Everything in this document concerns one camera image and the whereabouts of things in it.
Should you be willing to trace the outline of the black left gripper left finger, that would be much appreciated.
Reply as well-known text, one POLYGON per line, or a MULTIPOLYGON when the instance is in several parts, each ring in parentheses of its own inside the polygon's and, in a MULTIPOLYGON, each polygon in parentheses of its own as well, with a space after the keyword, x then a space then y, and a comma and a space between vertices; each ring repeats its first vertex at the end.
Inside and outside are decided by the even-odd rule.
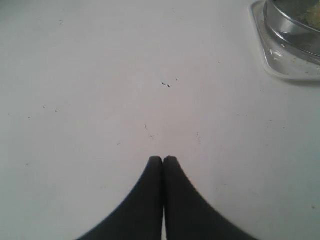
POLYGON ((81 240, 160 240, 164 215, 163 161, 149 158, 123 202, 81 240))

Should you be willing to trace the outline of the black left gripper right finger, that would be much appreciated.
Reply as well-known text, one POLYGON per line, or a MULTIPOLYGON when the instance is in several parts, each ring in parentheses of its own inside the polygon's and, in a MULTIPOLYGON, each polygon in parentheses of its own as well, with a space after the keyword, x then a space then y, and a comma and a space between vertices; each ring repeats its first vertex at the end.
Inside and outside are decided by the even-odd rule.
POLYGON ((164 215, 168 240, 253 240, 199 194, 178 159, 163 160, 164 215))

